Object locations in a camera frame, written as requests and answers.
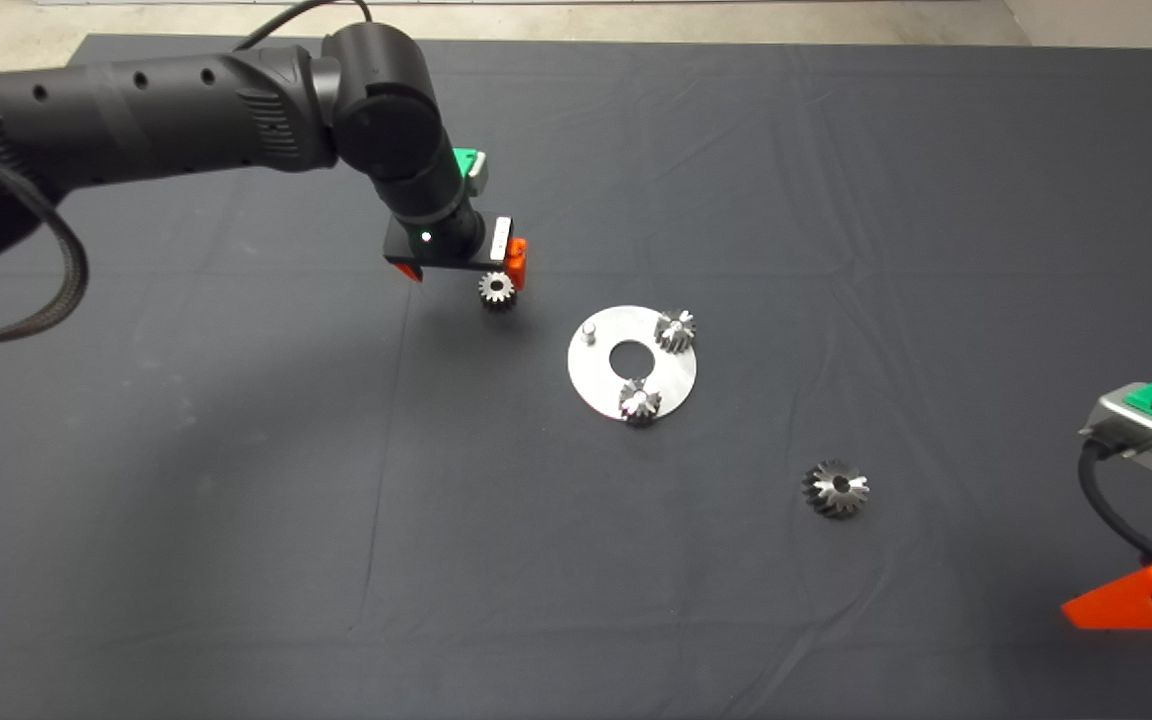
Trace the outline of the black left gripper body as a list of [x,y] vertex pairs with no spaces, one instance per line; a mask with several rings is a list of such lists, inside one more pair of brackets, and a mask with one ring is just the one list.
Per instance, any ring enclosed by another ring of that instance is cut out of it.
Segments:
[[391,215],[382,242],[382,256],[392,260],[416,263],[422,270],[465,270],[465,272],[505,272],[506,247],[515,237],[515,219],[495,213],[480,213],[476,234],[462,250],[454,251],[444,234],[429,228],[408,228]]

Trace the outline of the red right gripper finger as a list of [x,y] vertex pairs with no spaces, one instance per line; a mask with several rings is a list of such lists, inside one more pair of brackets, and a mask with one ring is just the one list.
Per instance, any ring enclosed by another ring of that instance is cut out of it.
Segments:
[[1152,564],[1073,598],[1061,611],[1083,630],[1152,632]]

